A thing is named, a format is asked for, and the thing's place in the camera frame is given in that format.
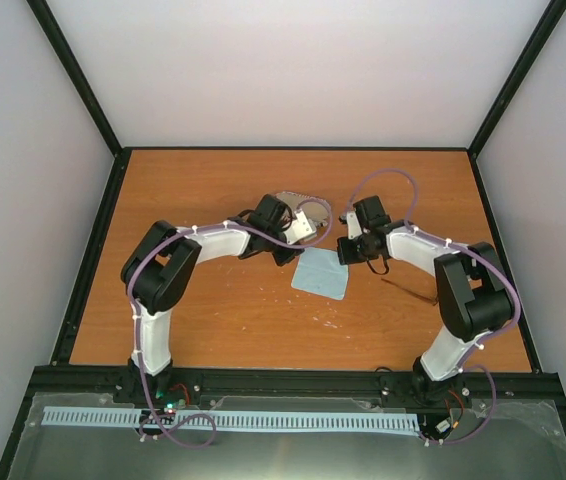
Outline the light blue cleaning cloth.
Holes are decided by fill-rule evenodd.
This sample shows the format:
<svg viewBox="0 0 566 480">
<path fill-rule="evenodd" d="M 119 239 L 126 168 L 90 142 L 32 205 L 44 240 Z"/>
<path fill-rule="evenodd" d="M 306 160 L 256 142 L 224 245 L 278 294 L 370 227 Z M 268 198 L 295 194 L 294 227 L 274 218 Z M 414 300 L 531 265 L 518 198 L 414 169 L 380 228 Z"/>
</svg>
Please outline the light blue cleaning cloth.
<svg viewBox="0 0 566 480">
<path fill-rule="evenodd" d="M 308 248 L 300 256 L 291 286 L 306 293 L 332 300 L 343 300 L 349 280 L 349 269 L 339 263 L 335 251 Z"/>
</svg>

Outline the flag print glasses case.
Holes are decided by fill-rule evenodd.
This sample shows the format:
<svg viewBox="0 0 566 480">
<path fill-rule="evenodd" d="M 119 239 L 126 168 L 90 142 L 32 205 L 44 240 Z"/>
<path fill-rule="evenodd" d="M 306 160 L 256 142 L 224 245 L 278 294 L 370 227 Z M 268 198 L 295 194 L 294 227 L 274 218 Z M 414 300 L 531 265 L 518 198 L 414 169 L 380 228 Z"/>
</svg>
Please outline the flag print glasses case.
<svg viewBox="0 0 566 480">
<path fill-rule="evenodd" d="M 274 196 L 285 203 L 292 211 L 291 214 L 287 213 L 287 218 L 284 220 L 283 231 L 289 227 L 293 211 L 298 209 L 302 209 L 307 217 L 315 223 L 317 234 L 321 228 L 328 226 L 331 216 L 331 207 L 326 200 L 319 200 L 317 197 L 291 191 L 280 191 L 275 193 Z"/>
</svg>

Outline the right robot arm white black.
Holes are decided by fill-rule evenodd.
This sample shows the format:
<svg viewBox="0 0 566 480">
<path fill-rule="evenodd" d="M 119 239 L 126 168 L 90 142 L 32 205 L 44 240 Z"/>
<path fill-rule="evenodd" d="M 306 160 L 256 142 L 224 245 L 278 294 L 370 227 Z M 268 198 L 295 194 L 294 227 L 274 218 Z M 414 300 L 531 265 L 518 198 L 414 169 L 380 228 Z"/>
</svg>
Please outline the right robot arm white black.
<svg viewBox="0 0 566 480">
<path fill-rule="evenodd" d="M 464 370 L 467 359 L 501 329 L 516 324 L 521 305 L 492 245 L 466 245 L 430 234 L 407 220 L 393 221 L 379 197 L 353 204 L 340 217 L 347 235 L 337 240 L 342 265 L 405 262 L 435 280 L 442 327 L 412 367 L 410 391 L 432 404 Z"/>
</svg>

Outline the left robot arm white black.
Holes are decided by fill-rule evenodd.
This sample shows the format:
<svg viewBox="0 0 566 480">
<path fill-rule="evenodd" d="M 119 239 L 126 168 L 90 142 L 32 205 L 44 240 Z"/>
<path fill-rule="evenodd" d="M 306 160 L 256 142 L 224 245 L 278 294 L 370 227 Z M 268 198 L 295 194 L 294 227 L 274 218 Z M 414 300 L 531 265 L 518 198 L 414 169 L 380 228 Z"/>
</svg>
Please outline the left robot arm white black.
<svg viewBox="0 0 566 480">
<path fill-rule="evenodd" d="M 220 223 L 176 227 L 155 222 L 122 268 L 121 279 L 134 324 L 130 364 L 138 371 L 135 388 L 149 402 L 171 390 L 171 314 L 197 265 L 222 257 L 244 260 L 270 253 L 283 266 L 302 253 L 301 242 L 316 226 L 300 208 L 265 195 L 254 210 Z"/>
</svg>

